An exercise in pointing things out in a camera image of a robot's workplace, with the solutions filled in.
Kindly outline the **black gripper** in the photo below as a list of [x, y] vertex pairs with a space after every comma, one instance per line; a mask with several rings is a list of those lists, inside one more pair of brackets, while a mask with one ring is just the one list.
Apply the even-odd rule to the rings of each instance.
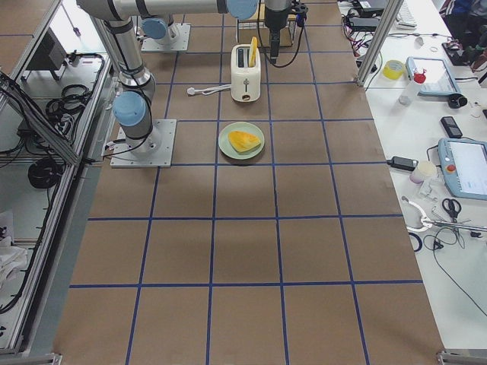
[[280, 47], [280, 29], [269, 28], [269, 56], [278, 57]]

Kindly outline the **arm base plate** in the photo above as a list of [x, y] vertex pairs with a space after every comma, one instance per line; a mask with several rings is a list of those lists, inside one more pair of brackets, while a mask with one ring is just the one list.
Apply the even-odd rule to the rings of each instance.
[[113, 168], [170, 167], [176, 128], [175, 119], [154, 119], [153, 130], [141, 146], [129, 151], [138, 145], [130, 139], [115, 145], [110, 166]]
[[143, 52], [182, 52], [189, 45], [190, 24], [168, 25], [159, 18], [145, 19], [142, 24]]

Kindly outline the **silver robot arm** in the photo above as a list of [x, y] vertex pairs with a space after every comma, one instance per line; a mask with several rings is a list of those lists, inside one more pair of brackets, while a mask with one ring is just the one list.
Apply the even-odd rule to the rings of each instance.
[[113, 115], [125, 133], [126, 157], [154, 157], [161, 149], [163, 135], [157, 131], [151, 114], [155, 79], [142, 58], [132, 18], [162, 21], [161, 33], [168, 32], [164, 16], [174, 14], [231, 14], [246, 20], [257, 9], [256, 1], [78, 1], [77, 5], [102, 23], [110, 58], [119, 66], [123, 92], [113, 101]]

